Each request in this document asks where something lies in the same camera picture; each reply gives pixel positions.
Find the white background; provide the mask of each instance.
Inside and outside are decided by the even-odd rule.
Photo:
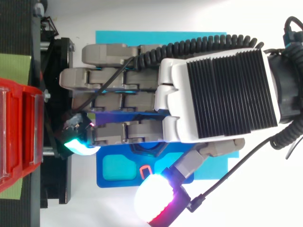
[[[256,37],[264,49],[282,48],[285,20],[303,21],[302,6],[301,0],[49,0],[48,15],[60,36],[75,43],[74,66],[79,67],[81,50],[95,42],[96,30],[218,31]],[[240,158],[270,135],[247,137]],[[171,226],[303,227],[302,149],[303,143],[286,161],[287,148],[266,145],[195,213],[184,211]],[[229,168],[237,162],[229,159]],[[49,201],[41,210],[41,227],[147,226],[134,212],[136,187],[97,186],[95,156],[74,155],[71,177],[71,201]],[[195,181],[185,188],[193,198],[214,183]]]

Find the red object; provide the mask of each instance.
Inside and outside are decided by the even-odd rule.
[[[148,169],[148,171],[149,171],[149,174],[148,175],[145,175],[144,174],[144,170],[145,169]],[[150,174],[152,174],[152,169],[151,169],[151,167],[149,166],[149,165],[143,165],[143,166],[141,166],[140,167],[140,169],[139,169],[139,171],[140,171],[140,175],[141,175],[141,178],[144,180],[146,177],[148,177]]]
[[[0,192],[42,161],[42,100],[39,89],[0,79]]]
[[[44,97],[42,92],[23,86],[23,172],[33,172],[43,158]]]

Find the transparent plastic lid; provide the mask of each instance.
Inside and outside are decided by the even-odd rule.
[[[6,170],[6,97],[9,89],[0,87],[0,180],[7,176]]]
[[[44,133],[44,97],[35,95],[35,127],[34,127],[34,159],[33,164],[43,160],[43,133]]]

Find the screw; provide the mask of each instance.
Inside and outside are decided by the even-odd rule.
[[[46,89],[43,93],[44,95],[44,101],[47,103],[48,100],[51,98],[51,94],[48,93],[48,90]]]
[[[33,14],[35,17],[44,17],[44,6],[42,5],[42,3],[35,4]]]
[[[75,52],[75,44],[70,44],[69,51]]]

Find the white light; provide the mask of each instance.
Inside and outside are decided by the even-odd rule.
[[[78,155],[93,155],[100,149],[100,147],[88,148],[84,144],[80,143],[77,139],[73,139],[64,145]]]
[[[149,175],[140,185],[134,199],[138,216],[150,222],[173,200],[173,189],[162,175]]]

